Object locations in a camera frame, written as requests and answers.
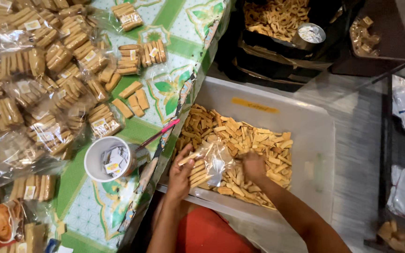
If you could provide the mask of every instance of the floor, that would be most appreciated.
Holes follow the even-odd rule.
[[[228,80],[216,63],[208,76]],[[244,83],[249,87],[325,108],[336,124],[336,173],[332,226],[354,253],[377,252],[363,245],[374,238],[379,186],[381,101],[383,83],[356,90],[368,78],[323,73],[296,93]],[[224,215],[231,226],[264,252],[306,252],[294,232],[265,230]]]

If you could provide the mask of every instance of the white plastic bin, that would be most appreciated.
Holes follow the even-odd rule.
[[[234,103],[238,98],[278,109],[279,112],[270,113]],[[255,127],[292,132],[290,192],[331,223],[335,127],[325,109],[211,77],[205,78],[195,103]],[[168,178],[163,176],[160,181],[162,186],[157,189],[166,192],[167,181]],[[286,224],[277,211],[198,187],[190,191],[187,200],[266,227]]]

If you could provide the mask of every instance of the pink pen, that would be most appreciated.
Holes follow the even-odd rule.
[[[166,124],[166,126],[160,130],[159,133],[153,135],[151,138],[149,138],[148,140],[146,140],[145,142],[142,143],[142,145],[140,145],[135,151],[139,151],[140,149],[144,148],[146,145],[150,144],[152,141],[154,141],[157,137],[163,135],[166,131],[168,131],[170,128],[172,128],[174,125],[176,125],[177,123],[179,123],[180,119],[174,119],[172,121],[170,121],[168,124]]]

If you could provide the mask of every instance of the patterned tablecloth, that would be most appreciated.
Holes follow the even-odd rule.
[[[137,8],[144,25],[130,32],[107,32],[110,43],[118,47],[162,39],[167,62],[142,70],[140,76],[121,79],[114,98],[138,80],[151,107],[142,118],[123,119],[126,127],[116,136],[135,148],[171,119],[180,118],[181,123],[138,152],[139,168],[121,180],[97,183],[87,176],[83,160],[90,143],[76,154],[63,170],[53,201],[54,224],[67,225],[67,232],[60,236],[62,244],[74,252],[115,252],[124,236],[124,243],[132,241],[215,57],[233,4],[230,0],[127,1]],[[96,0],[92,5],[109,9],[115,2],[122,0]],[[59,237],[55,226],[50,236]]]

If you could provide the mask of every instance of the white cup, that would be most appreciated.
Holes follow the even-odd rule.
[[[105,151],[110,150],[112,147],[122,145],[126,146],[131,155],[128,158],[126,167],[121,170],[121,173],[112,177],[107,174],[106,170],[103,168],[101,156]],[[136,164],[137,159],[135,157],[135,152],[129,148],[125,141],[115,136],[103,137],[93,142],[93,144],[87,149],[84,158],[84,168],[86,169],[87,175],[98,182],[110,182],[121,176],[127,176],[135,169]]]

